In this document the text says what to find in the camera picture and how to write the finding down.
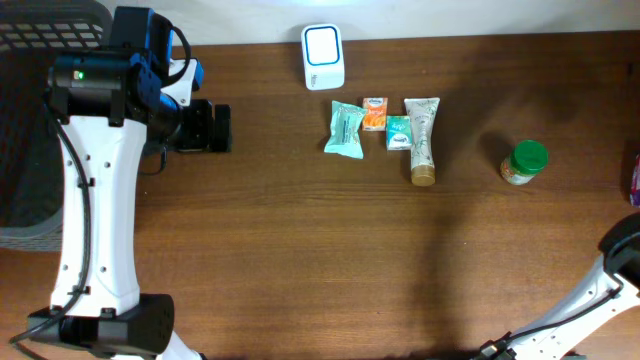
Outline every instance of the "white box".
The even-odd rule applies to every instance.
[[[309,25],[300,36],[307,88],[326,90],[344,85],[340,29],[333,24]]]

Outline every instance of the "tube cap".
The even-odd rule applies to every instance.
[[[418,165],[411,169],[411,182],[416,186],[431,186],[436,183],[436,169],[429,165]]]

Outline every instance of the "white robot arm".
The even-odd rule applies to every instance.
[[[185,46],[171,60],[172,34]],[[147,8],[116,9],[109,45],[62,53],[45,107],[63,145],[64,229],[49,307],[28,317],[33,341],[100,358],[201,360],[173,331],[171,296],[141,294],[133,221],[143,152],[228,152],[230,109],[191,100],[203,70],[182,32]]]
[[[640,214],[605,235],[582,282],[539,320],[487,343],[473,360],[558,360],[600,326],[640,305]]]

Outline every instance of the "orange juice box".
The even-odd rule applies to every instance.
[[[367,110],[362,130],[384,131],[387,127],[387,98],[365,98],[362,107]]]

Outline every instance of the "green jar lid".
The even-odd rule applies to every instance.
[[[522,175],[535,175],[549,163],[549,153],[537,141],[525,140],[511,153],[511,166]]]

